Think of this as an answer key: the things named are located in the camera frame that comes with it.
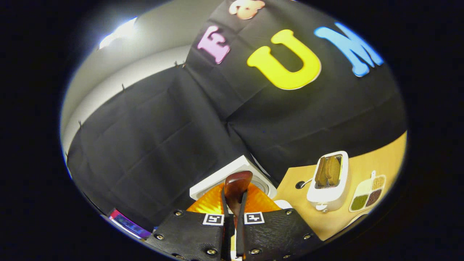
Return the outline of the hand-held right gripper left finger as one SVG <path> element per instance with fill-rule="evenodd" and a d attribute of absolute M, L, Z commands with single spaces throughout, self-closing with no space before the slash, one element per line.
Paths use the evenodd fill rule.
<path fill-rule="evenodd" d="M 230 261 L 233 216 L 224 185 L 216 185 L 188 209 L 173 209 L 146 239 L 157 251 L 186 261 Z"/>

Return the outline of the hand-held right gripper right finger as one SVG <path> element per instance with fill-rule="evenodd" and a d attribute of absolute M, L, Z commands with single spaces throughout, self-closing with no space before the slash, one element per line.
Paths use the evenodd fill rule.
<path fill-rule="evenodd" d="M 244 261 L 291 261 L 323 241 L 294 208 L 281 208 L 257 186 L 243 194 L 236 226 L 236 255 Z"/>

